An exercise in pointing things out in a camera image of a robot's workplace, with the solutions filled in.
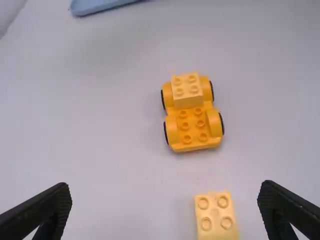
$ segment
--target white table surface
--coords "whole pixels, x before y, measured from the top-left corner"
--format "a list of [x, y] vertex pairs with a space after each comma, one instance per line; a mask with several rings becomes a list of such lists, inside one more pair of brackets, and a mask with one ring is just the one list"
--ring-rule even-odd
[[[0, 212], [58, 182], [66, 240], [196, 240], [193, 195], [229, 190], [243, 240], [266, 240], [274, 180], [320, 206], [320, 3], [150, 1], [74, 18], [28, 0], [0, 41]], [[216, 150], [167, 146], [161, 85], [212, 80]]]

